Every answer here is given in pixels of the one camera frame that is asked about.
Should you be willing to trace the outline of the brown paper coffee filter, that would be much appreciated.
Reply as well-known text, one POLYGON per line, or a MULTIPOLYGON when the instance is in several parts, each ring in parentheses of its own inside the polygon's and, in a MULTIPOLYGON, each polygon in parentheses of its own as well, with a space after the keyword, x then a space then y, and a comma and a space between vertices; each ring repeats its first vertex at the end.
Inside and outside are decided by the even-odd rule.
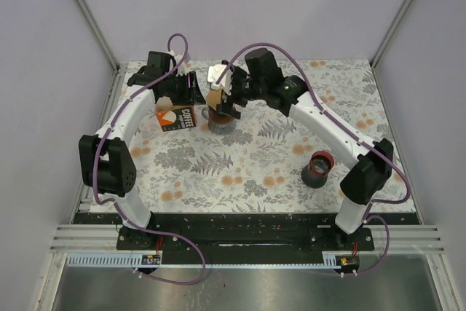
POLYGON ((215 111, 217 105, 220 105, 222 102, 222 94, 223 90, 210 90, 205 96, 206 104, 215 111))

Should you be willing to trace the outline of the orange coffee filter box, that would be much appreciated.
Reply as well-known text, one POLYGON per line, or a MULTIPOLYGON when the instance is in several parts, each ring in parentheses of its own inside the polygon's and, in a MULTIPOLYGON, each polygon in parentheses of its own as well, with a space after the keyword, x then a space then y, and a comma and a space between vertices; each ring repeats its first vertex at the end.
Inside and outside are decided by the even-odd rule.
POLYGON ((154 114, 163 132, 189 129, 197 125, 193 106, 174 105, 168 97, 156 102, 154 114))

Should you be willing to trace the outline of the grey glass carafe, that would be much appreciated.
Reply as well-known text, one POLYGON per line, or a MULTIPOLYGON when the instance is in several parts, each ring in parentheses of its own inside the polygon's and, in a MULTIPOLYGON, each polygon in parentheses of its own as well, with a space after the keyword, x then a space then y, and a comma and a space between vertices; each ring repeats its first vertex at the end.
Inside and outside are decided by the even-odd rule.
POLYGON ((228 135, 236 128, 235 118, 218 114, 208 106, 202 109, 201 114, 208 121, 209 130, 216 135, 228 135))

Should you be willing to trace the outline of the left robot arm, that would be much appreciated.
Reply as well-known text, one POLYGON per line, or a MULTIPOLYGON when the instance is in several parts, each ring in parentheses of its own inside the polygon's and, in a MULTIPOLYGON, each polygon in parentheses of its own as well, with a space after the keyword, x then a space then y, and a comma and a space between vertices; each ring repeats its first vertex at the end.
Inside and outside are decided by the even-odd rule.
POLYGON ((92 188, 97 204, 112 204, 123 224, 135 229, 133 241, 142 249, 156 245, 158 232, 148 225, 151 211, 135 184, 137 170, 129 145, 142 119, 160 98, 182 106, 204 103, 197 76, 186 67, 186 58, 172 51, 151 51, 146 65, 127 80, 125 96, 108 121, 95 134, 79 140, 84 184, 92 188))

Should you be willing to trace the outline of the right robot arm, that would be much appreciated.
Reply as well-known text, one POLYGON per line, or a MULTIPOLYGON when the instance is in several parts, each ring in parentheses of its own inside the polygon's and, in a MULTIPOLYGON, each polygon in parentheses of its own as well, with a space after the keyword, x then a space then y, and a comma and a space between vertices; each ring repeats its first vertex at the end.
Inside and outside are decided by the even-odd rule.
POLYGON ((210 89, 221 94, 216 112, 239 119, 241 113, 236 106, 265 101, 331 148, 349 170, 340 183, 344 199, 331 240, 339 249, 350 248, 357 242, 356 231, 367 219, 373 196, 392 175, 392 143, 386 138, 375 141, 352 127, 312 92, 303 72, 285 76, 267 48, 248 52, 245 63, 247 68, 242 69, 224 60, 208 69, 210 89))

